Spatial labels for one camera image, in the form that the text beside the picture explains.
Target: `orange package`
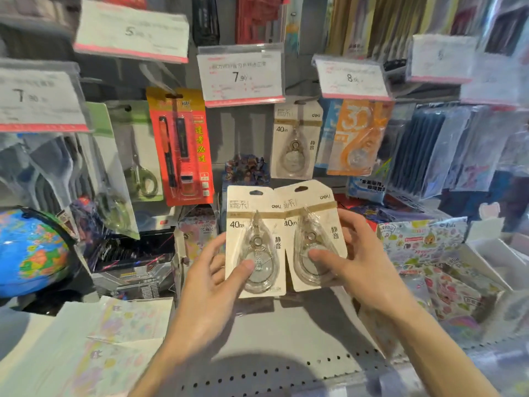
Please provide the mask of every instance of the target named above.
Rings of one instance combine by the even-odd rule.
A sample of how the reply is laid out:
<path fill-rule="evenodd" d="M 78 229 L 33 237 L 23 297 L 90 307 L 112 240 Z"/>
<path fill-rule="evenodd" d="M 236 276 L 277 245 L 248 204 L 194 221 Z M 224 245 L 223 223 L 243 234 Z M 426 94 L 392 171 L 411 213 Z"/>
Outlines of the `orange package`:
<path fill-rule="evenodd" d="M 371 174 L 393 105 L 387 101 L 343 100 L 327 174 Z"/>
<path fill-rule="evenodd" d="M 147 100 L 168 206 L 213 203 L 213 173 L 202 92 L 168 95 L 147 88 Z"/>

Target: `scissors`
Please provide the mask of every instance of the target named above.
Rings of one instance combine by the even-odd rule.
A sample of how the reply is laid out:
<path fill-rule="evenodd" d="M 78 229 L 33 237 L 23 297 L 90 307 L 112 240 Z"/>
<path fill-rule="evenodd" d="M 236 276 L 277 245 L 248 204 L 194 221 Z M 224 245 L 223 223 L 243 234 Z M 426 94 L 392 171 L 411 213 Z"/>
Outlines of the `scissors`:
<path fill-rule="evenodd" d="M 158 194 L 158 180 L 156 176 L 147 168 L 142 167 L 137 153 L 136 137 L 134 130 L 131 130 L 132 167 L 124 171 L 127 187 L 131 195 L 141 193 L 146 198 L 152 198 Z"/>
<path fill-rule="evenodd" d="M 103 224 L 108 229 L 121 233 L 128 230 L 131 225 L 131 219 L 126 207 L 126 200 L 116 193 L 116 191 L 110 186 L 109 175 L 106 172 L 101 151 L 93 137 L 92 142 L 96 154 L 97 165 L 102 173 L 102 192 L 97 193 L 94 200 L 97 214 L 99 214 Z"/>

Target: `hand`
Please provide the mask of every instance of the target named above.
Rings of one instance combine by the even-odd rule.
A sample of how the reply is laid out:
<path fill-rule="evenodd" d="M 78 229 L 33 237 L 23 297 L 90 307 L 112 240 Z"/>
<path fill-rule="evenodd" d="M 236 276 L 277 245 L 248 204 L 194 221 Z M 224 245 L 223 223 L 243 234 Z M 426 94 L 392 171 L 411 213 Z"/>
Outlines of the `hand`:
<path fill-rule="evenodd" d="M 211 240 L 187 272 L 175 319 L 163 342 L 181 363 L 207 347 L 222 332 L 233 304 L 255 263 L 244 260 L 224 280 L 226 257 L 217 254 L 226 233 Z"/>
<path fill-rule="evenodd" d="M 309 251 L 310 258 L 339 276 L 347 292 L 361 304 L 390 317 L 418 307 L 366 219 L 343 209 L 338 209 L 338 216 L 347 245 L 347 259 L 319 249 Z"/>

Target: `person's right hand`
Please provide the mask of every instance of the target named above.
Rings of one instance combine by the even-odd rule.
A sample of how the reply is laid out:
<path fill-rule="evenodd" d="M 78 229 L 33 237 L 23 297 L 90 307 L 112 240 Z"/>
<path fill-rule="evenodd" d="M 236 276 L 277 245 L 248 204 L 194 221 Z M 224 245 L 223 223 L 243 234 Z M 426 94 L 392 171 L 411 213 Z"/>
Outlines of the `person's right hand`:
<path fill-rule="evenodd" d="M 419 307 L 389 260 L 382 242 L 357 213 L 338 209 L 348 256 L 312 249 L 309 257 L 321 262 L 344 281 L 347 292 L 361 304 L 390 317 Z"/>

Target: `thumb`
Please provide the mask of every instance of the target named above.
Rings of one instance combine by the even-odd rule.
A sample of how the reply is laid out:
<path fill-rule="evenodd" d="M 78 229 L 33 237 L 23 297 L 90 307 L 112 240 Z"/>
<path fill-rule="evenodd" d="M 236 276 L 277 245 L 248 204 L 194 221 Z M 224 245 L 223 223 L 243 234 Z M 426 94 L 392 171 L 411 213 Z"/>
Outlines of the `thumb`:
<path fill-rule="evenodd" d="M 243 260 L 219 286 L 219 292 L 224 294 L 226 298 L 235 300 L 254 269 L 255 263 L 253 260 Z"/>
<path fill-rule="evenodd" d="M 352 262 L 326 249 L 311 249 L 308 257 L 327 266 L 334 274 L 344 277 Z"/>

